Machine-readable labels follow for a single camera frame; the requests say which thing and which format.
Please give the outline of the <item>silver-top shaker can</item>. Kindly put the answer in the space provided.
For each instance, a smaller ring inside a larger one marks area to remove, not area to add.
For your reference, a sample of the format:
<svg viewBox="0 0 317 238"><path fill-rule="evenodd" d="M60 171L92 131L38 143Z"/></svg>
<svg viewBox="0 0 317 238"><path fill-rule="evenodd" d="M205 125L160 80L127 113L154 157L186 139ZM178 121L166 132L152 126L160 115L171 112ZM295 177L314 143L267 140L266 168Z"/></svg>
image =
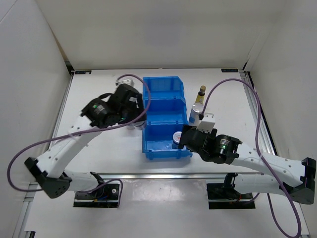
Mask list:
<svg viewBox="0 0 317 238"><path fill-rule="evenodd" d="M191 107L189 116L189 125L198 126L200 123L199 115L202 113L204 105L201 103L194 103Z"/></svg>
<svg viewBox="0 0 317 238"><path fill-rule="evenodd" d="M127 125L127 129L129 130L133 130L133 129L137 129L137 130L143 130L146 126L146 121L136 121L134 123L131 123L129 125Z"/></svg>

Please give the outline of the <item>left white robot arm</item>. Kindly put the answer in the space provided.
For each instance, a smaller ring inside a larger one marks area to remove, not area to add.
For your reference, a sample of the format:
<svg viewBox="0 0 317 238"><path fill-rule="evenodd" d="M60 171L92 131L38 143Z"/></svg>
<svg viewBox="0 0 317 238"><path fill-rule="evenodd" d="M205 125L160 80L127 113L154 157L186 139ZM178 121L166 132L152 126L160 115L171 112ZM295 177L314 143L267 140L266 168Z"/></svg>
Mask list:
<svg viewBox="0 0 317 238"><path fill-rule="evenodd" d="M71 126L65 139L58 140L47 152L37 158L28 158L24 164L49 198L58 198L66 191L88 193L99 198L104 192L104 180L95 172L68 171L67 165L102 129L116 124L143 125L142 94L128 84L120 84L114 93L106 93L91 100Z"/></svg>

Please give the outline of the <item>yellow-label brown bottle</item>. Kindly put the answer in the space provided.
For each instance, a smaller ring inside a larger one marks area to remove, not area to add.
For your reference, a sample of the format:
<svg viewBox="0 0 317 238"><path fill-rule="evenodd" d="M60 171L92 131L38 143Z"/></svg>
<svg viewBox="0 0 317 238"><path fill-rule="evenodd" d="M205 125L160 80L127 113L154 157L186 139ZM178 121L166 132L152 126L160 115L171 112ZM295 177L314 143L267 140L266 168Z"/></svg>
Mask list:
<svg viewBox="0 0 317 238"><path fill-rule="evenodd" d="M204 97L205 97L205 93L206 93L206 86L202 85L198 91L198 94L196 96L196 100L195 103L200 103L203 104L204 102Z"/></svg>

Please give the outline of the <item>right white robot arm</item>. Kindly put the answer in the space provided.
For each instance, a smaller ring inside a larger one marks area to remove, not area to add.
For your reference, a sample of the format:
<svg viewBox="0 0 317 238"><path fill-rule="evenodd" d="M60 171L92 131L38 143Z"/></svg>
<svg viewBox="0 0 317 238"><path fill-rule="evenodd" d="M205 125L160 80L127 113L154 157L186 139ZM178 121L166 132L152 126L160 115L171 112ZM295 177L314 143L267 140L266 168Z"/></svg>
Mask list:
<svg viewBox="0 0 317 238"><path fill-rule="evenodd" d="M205 162L241 166L258 172L256 175L227 174L222 192L228 198L245 193L272 193L287 196L298 203L311 205L315 198L317 162L312 158L301 161L257 152L238 138L217 135L185 125L179 148L187 147Z"/></svg>

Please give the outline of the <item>white-lid dark jar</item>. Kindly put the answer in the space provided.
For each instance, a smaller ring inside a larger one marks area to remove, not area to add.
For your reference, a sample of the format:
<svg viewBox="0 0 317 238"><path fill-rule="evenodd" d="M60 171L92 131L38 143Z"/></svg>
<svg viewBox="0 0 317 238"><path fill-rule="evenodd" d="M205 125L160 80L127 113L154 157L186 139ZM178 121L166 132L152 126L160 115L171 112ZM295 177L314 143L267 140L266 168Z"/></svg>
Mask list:
<svg viewBox="0 0 317 238"><path fill-rule="evenodd" d="M174 144L179 145L180 139L181 139L181 135L182 135L182 132L181 132L181 131L176 131L176 132L173 134L172 140L173 140L173 143L174 143Z"/></svg>

